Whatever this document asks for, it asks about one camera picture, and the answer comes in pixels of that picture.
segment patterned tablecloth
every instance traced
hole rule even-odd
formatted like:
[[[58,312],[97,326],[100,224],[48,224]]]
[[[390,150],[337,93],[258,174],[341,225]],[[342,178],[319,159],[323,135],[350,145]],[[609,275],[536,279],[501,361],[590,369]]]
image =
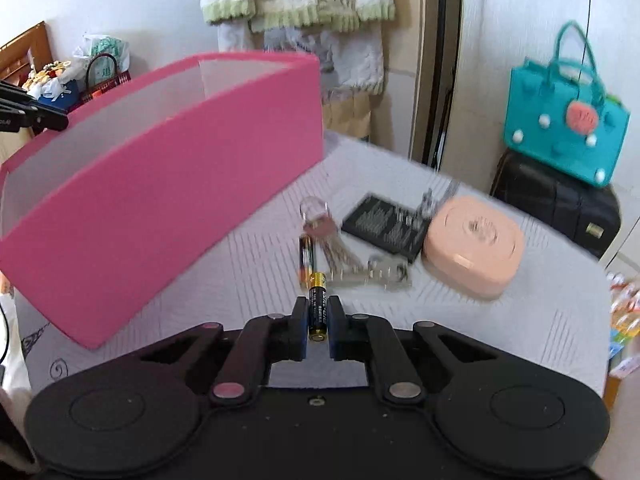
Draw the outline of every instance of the patterned tablecloth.
[[[296,277],[298,205],[305,196],[327,200],[340,222],[368,192],[417,206],[428,188],[439,198],[449,183],[448,177],[425,166],[331,133],[326,134],[325,153],[320,164],[207,251],[95,351],[66,338],[17,292],[33,391],[208,320],[237,329],[255,316],[289,313],[301,294]],[[460,194],[491,200],[464,186]],[[603,270],[585,251],[535,219],[501,203],[492,205],[512,217],[526,236],[520,268],[498,300],[482,302],[460,294],[428,274],[418,259],[412,266],[411,289],[344,289],[339,295],[345,310],[386,317],[396,328],[430,319],[568,374],[601,394],[609,345],[609,292]],[[343,237],[363,261],[376,253],[356,238]],[[320,266],[325,265],[319,256]],[[72,276],[67,286],[73,286]],[[342,370],[335,382],[347,384],[352,374]]]

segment phone battery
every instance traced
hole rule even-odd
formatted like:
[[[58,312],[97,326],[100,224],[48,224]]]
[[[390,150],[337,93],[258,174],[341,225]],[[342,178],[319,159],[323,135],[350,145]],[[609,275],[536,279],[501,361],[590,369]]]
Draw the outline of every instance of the phone battery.
[[[341,230],[413,263],[428,227],[429,221],[415,210],[368,194],[344,219]]]

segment wooden headboard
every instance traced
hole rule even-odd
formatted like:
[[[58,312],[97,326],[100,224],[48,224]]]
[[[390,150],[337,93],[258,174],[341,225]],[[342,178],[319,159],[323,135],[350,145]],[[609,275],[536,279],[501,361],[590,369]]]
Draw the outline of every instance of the wooden headboard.
[[[0,46],[0,80],[21,86],[29,77],[32,61],[36,70],[53,62],[44,22]]]

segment screw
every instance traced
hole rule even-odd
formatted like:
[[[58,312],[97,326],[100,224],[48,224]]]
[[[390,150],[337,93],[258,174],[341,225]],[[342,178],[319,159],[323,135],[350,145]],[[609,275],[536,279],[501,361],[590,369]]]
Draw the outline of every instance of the screw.
[[[316,396],[316,397],[311,397],[309,399],[309,405],[310,406],[324,406],[324,404],[326,403],[326,400],[324,399],[323,396]]]
[[[213,387],[213,394],[219,399],[237,399],[244,394],[240,383],[220,383]]]
[[[410,382],[395,383],[389,387],[389,393],[396,399],[413,399],[421,392],[420,386]]]

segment black suitcase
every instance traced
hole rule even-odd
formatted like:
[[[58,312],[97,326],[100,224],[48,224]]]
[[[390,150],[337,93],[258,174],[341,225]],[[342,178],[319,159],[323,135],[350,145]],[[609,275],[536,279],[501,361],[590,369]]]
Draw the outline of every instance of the black suitcase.
[[[589,186],[511,150],[498,163],[491,196],[550,225],[597,258],[620,230],[611,186]]]

